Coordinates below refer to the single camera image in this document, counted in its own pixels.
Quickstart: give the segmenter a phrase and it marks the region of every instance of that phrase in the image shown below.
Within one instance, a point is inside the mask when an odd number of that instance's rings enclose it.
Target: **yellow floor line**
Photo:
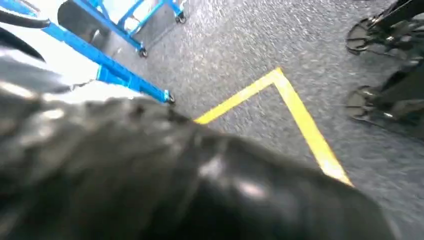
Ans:
[[[268,73],[267,75],[261,77],[260,79],[256,80],[251,85],[247,86],[245,89],[239,91],[238,93],[234,94],[232,97],[224,101],[223,103],[219,104],[218,106],[212,108],[210,111],[203,114],[201,117],[194,120],[198,124],[208,124],[211,121],[215,120],[219,116],[225,114],[230,109],[234,108],[235,106],[241,104],[248,98],[252,97],[253,95],[257,94],[264,88],[268,87],[269,85],[273,84],[274,76],[278,76],[278,71],[274,70]]]
[[[320,133],[320,130],[302,100],[299,98],[295,89],[284,76],[280,68],[277,68],[276,71],[278,72],[278,76],[275,78],[274,84],[293,115],[294,120],[315,156],[320,168],[328,176],[352,186],[345,170],[337,160],[323,135]]]

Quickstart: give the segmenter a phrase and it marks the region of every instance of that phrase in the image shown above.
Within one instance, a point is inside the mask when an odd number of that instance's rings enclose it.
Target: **carpeted floor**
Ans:
[[[142,59],[113,35],[108,52],[155,85],[169,89],[193,118],[282,67],[353,184],[387,210],[402,239],[424,232],[424,145],[343,112],[354,87],[377,85],[397,67],[371,53],[353,56],[344,38],[386,0],[188,0],[186,24],[162,8],[137,34]],[[266,88],[210,124],[318,167],[276,89]]]

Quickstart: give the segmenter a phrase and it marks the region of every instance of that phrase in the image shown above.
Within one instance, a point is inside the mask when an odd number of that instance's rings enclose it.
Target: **leather sleeve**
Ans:
[[[149,99],[0,82],[1,240],[394,240],[359,191]]]

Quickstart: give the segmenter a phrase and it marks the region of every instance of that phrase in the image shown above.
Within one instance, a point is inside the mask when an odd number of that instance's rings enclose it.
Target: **small wheel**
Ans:
[[[138,55],[142,58],[147,58],[149,56],[149,53],[147,52],[147,50],[143,47],[142,49],[140,49],[138,51]]]
[[[186,17],[184,16],[184,12],[181,12],[178,16],[176,16],[175,21],[177,24],[185,24]]]
[[[169,94],[169,98],[166,101],[166,103],[168,103],[170,105],[175,105],[175,98],[171,94]]]

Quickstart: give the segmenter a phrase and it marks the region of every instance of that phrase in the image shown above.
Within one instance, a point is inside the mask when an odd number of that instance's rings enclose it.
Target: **black metal frame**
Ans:
[[[347,114],[424,139],[424,13],[423,0],[398,0],[382,13],[361,20],[346,38],[347,50],[359,55],[371,45],[382,45],[388,53],[407,54],[400,69],[378,87],[361,86],[347,100]]]

